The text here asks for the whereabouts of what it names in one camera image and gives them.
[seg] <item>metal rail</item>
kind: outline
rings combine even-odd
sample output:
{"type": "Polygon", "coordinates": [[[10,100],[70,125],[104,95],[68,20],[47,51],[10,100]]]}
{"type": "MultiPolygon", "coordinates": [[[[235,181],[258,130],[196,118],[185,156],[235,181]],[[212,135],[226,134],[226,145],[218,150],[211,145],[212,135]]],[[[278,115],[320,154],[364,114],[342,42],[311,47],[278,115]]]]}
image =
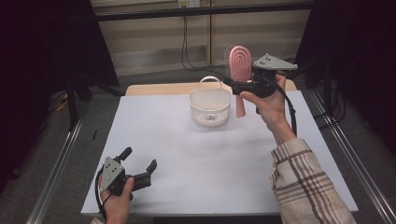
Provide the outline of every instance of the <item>metal rail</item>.
{"type": "MultiPolygon", "coordinates": [[[[325,113],[325,108],[323,106],[324,101],[319,95],[317,91],[311,91],[311,96],[315,101],[320,113],[325,113]]],[[[389,205],[387,198],[384,193],[378,187],[378,185],[374,182],[373,178],[367,172],[363,163],[359,159],[359,156],[356,154],[355,149],[350,145],[347,137],[344,135],[341,128],[338,124],[334,124],[335,120],[332,117],[324,116],[326,123],[329,125],[329,128],[332,131],[332,134],[335,137],[335,140],[339,144],[340,148],[343,150],[349,164],[352,166],[352,169],[355,171],[358,179],[372,200],[375,208],[377,209],[379,215],[384,220],[384,223],[392,224],[396,223],[396,216],[393,212],[392,207],[389,205]]]]}
{"type": "Polygon", "coordinates": [[[153,19],[167,17],[202,16],[216,14],[234,14],[249,12],[269,12],[269,11],[290,11],[305,10],[314,7],[330,7],[332,4],[300,2],[283,4],[263,4],[240,7],[191,7],[191,8],[172,8],[162,10],[136,11],[136,12],[117,12],[117,13],[96,13],[94,15],[68,15],[51,18],[51,21],[61,22],[83,22],[83,21],[123,21],[138,19],[153,19]]]}
{"type": "Polygon", "coordinates": [[[67,161],[70,151],[73,148],[74,143],[76,142],[79,130],[82,125],[82,121],[87,116],[88,107],[89,103],[83,104],[80,113],[81,116],[79,117],[74,129],[67,135],[64,146],[62,147],[61,153],[59,154],[58,160],[55,162],[55,165],[52,168],[47,183],[42,189],[37,201],[35,202],[35,207],[33,208],[29,218],[27,219],[26,224],[40,224],[43,221],[47,209],[50,205],[50,200],[52,199],[52,196],[56,189],[56,185],[61,176],[61,172],[67,161]]]}

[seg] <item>finger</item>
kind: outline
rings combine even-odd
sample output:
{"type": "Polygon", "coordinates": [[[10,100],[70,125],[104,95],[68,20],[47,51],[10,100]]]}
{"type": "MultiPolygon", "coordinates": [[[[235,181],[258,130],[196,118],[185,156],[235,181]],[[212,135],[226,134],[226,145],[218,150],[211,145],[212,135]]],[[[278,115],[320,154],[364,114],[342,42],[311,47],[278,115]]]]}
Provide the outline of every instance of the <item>finger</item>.
{"type": "Polygon", "coordinates": [[[242,91],[239,95],[245,100],[253,103],[254,105],[257,105],[261,100],[257,95],[250,91],[242,91]]]}
{"type": "Polygon", "coordinates": [[[285,86],[286,86],[286,78],[280,75],[276,75],[276,82],[277,84],[283,89],[285,90],[285,86]]]}
{"type": "Polygon", "coordinates": [[[134,178],[129,177],[125,182],[121,197],[127,197],[129,199],[129,195],[131,194],[133,188],[134,188],[134,178]]]}

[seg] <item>wrist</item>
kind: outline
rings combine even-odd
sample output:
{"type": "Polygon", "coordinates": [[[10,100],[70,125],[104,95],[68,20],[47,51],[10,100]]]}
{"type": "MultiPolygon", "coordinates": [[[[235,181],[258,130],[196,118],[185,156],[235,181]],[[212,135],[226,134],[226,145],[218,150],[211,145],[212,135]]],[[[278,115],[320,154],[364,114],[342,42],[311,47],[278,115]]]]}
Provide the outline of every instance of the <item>wrist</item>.
{"type": "Polygon", "coordinates": [[[286,120],[277,123],[276,125],[269,128],[269,130],[273,133],[278,146],[296,138],[296,135],[286,120]]]}
{"type": "Polygon", "coordinates": [[[125,224],[126,221],[122,221],[119,218],[107,218],[106,224],[125,224]]]}

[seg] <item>plaid sleeve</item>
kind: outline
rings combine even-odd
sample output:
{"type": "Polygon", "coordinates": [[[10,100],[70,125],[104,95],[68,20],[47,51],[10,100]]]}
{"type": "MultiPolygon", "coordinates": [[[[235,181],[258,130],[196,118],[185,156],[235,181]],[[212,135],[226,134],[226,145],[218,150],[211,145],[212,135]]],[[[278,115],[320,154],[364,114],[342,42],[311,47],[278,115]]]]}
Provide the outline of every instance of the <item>plaid sleeve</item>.
{"type": "Polygon", "coordinates": [[[303,139],[271,152],[270,183],[283,223],[356,223],[303,139]]]}

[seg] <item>human hand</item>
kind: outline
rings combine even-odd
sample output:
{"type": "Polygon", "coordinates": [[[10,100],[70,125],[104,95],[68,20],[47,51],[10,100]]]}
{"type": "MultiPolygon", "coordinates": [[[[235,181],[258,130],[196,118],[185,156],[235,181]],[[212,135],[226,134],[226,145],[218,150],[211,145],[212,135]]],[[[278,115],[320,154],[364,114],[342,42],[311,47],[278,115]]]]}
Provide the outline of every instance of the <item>human hand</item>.
{"type": "MultiPolygon", "coordinates": [[[[276,75],[277,84],[285,90],[286,78],[276,75]]],[[[266,98],[260,98],[249,91],[242,91],[240,96],[253,103],[259,109],[262,120],[273,133],[278,145],[295,138],[285,116],[285,98],[279,91],[266,98]]]]}
{"type": "MultiPolygon", "coordinates": [[[[99,177],[99,186],[102,182],[102,176],[99,177]]],[[[134,188],[134,178],[130,177],[126,180],[121,196],[111,195],[109,189],[100,194],[102,202],[106,210],[107,224],[124,224],[129,216],[131,207],[130,194],[134,188]]]]}

